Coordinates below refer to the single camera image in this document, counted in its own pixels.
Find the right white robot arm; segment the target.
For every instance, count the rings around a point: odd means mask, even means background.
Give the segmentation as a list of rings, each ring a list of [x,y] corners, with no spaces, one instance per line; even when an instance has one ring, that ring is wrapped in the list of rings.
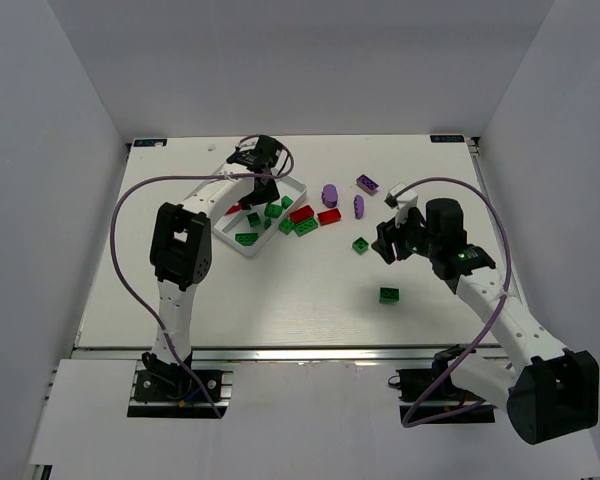
[[[460,204],[438,198],[419,210],[415,196],[404,200],[395,194],[385,202],[396,215],[378,224],[373,250],[388,264],[412,255],[429,260],[434,274],[479,317],[485,333],[496,338],[510,363],[500,367],[480,356],[478,339],[438,352],[431,382],[410,399],[403,426],[419,425],[414,416],[430,396],[451,399],[463,392],[474,395],[476,402],[431,419],[490,404],[507,414],[518,436],[530,445],[596,426],[598,362],[588,351],[569,349],[510,296],[511,274],[500,273],[483,248],[468,242]]]

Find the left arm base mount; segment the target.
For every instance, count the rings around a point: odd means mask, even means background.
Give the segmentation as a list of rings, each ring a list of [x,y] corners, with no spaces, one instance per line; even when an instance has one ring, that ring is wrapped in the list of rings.
[[[128,418],[219,420],[231,398],[233,372],[221,369],[195,369],[212,402],[198,383],[184,376],[179,386],[169,384],[138,366],[127,407]]]

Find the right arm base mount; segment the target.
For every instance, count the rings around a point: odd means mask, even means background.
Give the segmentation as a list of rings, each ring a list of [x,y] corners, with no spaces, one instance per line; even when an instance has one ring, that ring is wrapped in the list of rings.
[[[461,346],[455,345],[436,353],[430,367],[399,369],[387,380],[387,386],[399,394],[401,418],[462,351]],[[495,422],[494,410],[483,399],[456,387],[447,378],[415,409],[408,424],[492,424]]]

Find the green rounded lego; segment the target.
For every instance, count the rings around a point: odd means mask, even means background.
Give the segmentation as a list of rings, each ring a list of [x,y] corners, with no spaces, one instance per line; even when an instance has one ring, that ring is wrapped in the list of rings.
[[[283,213],[283,207],[277,204],[269,203],[264,209],[264,215],[267,218],[279,218]]]

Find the green lego square brick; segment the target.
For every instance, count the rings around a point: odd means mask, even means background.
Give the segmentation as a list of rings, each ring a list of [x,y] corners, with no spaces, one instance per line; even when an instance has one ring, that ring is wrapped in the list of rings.
[[[262,220],[257,213],[250,213],[246,216],[249,226],[253,229],[262,225]]]

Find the green L-shaped lego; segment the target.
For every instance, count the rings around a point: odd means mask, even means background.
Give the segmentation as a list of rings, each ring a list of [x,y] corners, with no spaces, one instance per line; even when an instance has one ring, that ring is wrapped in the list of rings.
[[[259,239],[257,232],[244,232],[236,233],[234,240],[241,246],[250,247],[253,246]]]

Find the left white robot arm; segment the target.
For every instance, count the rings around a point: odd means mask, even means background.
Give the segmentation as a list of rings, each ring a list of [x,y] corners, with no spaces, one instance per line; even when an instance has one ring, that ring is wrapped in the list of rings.
[[[212,263],[213,227],[235,204],[250,208],[279,198],[273,170],[283,152],[283,145],[266,135],[241,144],[222,164],[217,179],[158,210],[149,260],[157,279],[160,323],[142,362],[172,399],[186,396],[194,383],[187,373],[190,325],[197,287]]]

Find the red rounded lego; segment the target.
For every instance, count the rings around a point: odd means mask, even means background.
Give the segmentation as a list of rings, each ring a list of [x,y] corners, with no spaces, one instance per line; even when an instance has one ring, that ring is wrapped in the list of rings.
[[[242,205],[240,203],[232,205],[227,211],[226,215],[231,215],[237,213],[242,210]]]

